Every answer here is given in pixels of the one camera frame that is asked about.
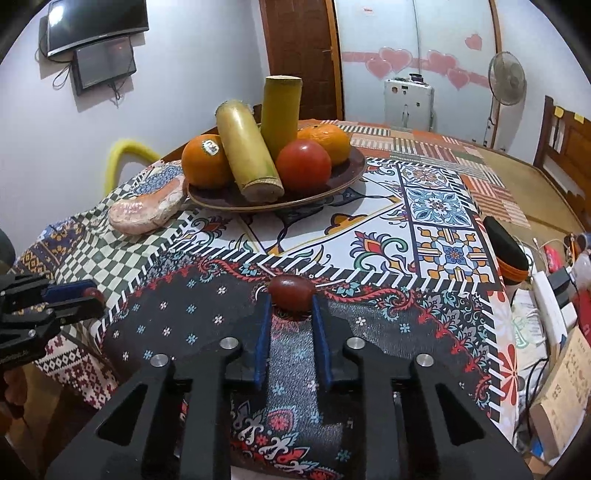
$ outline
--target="fruit sticker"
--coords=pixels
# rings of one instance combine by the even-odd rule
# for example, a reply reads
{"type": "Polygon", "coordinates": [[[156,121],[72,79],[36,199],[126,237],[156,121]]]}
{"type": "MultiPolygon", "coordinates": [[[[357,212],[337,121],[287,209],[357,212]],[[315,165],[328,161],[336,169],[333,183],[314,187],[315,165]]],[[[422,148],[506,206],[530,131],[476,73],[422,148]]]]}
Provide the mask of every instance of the fruit sticker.
{"type": "Polygon", "coordinates": [[[217,152],[220,151],[219,145],[215,143],[213,140],[203,140],[201,146],[203,147],[205,153],[211,155],[212,157],[214,155],[217,155],[217,152]]]}

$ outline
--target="brown plate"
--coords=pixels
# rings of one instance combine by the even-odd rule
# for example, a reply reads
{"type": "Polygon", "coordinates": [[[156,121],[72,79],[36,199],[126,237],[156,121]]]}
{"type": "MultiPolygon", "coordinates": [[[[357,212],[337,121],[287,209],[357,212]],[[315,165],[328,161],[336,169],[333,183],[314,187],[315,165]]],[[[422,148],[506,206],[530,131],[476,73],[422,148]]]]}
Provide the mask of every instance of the brown plate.
{"type": "Polygon", "coordinates": [[[302,196],[297,193],[286,192],[275,203],[265,205],[253,205],[248,203],[240,193],[235,183],[217,190],[198,189],[189,185],[189,198],[197,205],[211,210],[224,210],[226,212],[270,212],[281,208],[294,208],[314,203],[330,195],[342,192],[361,178],[365,173],[366,161],[363,154],[355,147],[351,147],[349,158],[341,165],[333,168],[330,180],[326,183],[321,193],[312,196],[302,196]]]}

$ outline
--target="orange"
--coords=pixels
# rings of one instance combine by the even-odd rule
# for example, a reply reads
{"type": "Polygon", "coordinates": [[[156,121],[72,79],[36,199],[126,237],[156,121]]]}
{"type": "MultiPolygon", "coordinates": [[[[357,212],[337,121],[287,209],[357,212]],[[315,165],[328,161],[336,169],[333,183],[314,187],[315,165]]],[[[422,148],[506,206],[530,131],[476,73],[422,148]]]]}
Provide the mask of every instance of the orange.
{"type": "Polygon", "coordinates": [[[349,158],[351,145],[348,135],[333,124],[313,125],[305,127],[297,133],[301,140],[318,142],[330,155],[333,166],[342,164],[349,158]]]}
{"type": "Polygon", "coordinates": [[[185,178],[200,189],[219,189],[233,179],[219,135],[199,135],[184,148],[181,166],[185,178]]]}

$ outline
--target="white wall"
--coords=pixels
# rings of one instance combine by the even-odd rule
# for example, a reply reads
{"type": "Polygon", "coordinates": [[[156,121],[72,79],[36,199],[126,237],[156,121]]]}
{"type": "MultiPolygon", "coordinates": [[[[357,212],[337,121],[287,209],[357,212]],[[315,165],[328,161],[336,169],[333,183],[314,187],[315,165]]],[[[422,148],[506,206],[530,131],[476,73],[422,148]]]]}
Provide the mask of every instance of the white wall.
{"type": "MultiPolygon", "coordinates": [[[[107,87],[81,97],[70,80],[61,90],[52,88],[61,67],[35,59],[46,9],[0,64],[0,226],[17,253],[48,223],[102,198],[115,141],[133,138],[165,155],[214,126],[225,100],[261,103],[250,2],[147,3],[150,30],[133,39],[138,71],[125,82],[118,108],[107,87]]],[[[138,169],[124,169],[124,177],[138,169]]]]}
{"type": "MultiPolygon", "coordinates": [[[[444,135],[482,143],[491,108],[488,85],[468,83],[454,87],[445,71],[429,65],[429,51],[452,55],[455,67],[482,77],[495,54],[495,37],[488,0],[415,0],[420,36],[420,57],[425,81],[435,88],[434,130],[444,135]],[[466,39],[478,34],[480,50],[466,39]]],[[[384,80],[418,71],[419,51],[412,0],[335,0],[343,56],[345,117],[351,121],[384,123],[384,80]],[[404,49],[413,64],[384,77],[372,74],[364,60],[348,53],[376,53],[383,47],[404,49]]]]}
{"type": "Polygon", "coordinates": [[[255,21],[256,44],[261,58],[261,70],[263,77],[268,77],[269,57],[267,55],[267,42],[265,41],[265,30],[262,26],[261,3],[259,0],[251,0],[252,17],[255,21]]]}
{"type": "Polygon", "coordinates": [[[503,50],[523,65],[525,101],[503,107],[495,149],[533,163],[540,138],[544,97],[591,118],[591,85],[550,20],[529,0],[496,0],[503,50]]]}

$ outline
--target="heart sticker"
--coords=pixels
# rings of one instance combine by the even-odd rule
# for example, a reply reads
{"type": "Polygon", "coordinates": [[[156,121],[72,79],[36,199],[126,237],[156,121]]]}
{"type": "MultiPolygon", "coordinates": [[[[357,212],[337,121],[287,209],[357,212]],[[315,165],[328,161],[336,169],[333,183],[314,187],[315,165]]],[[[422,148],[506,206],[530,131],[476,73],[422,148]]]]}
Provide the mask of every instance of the heart sticker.
{"type": "Polygon", "coordinates": [[[465,42],[471,50],[482,50],[482,37],[478,33],[468,37],[465,42]]]}
{"type": "Polygon", "coordinates": [[[394,50],[389,47],[380,48],[379,56],[382,60],[385,60],[390,64],[394,73],[404,70],[413,61],[413,54],[408,50],[403,49],[394,50]]]}
{"type": "Polygon", "coordinates": [[[437,50],[429,50],[427,58],[429,59],[429,70],[437,72],[444,77],[449,69],[454,69],[457,65],[457,60],[454,56],[444,55],[437,50]]]}
{"type": "Polygon", "coordinates": [[[447,71],[447,78],[449,78],[449,81],[458,90],[465,87],[470,82],[470,77],[466,71],[461,69],[449,69],[447,71]]]}
{"type": "Polygon", "coordinates": [[[379,57],[366,61],[365,67],[379,80],[382,80],[392,70],[392,66],[379,57]]]}

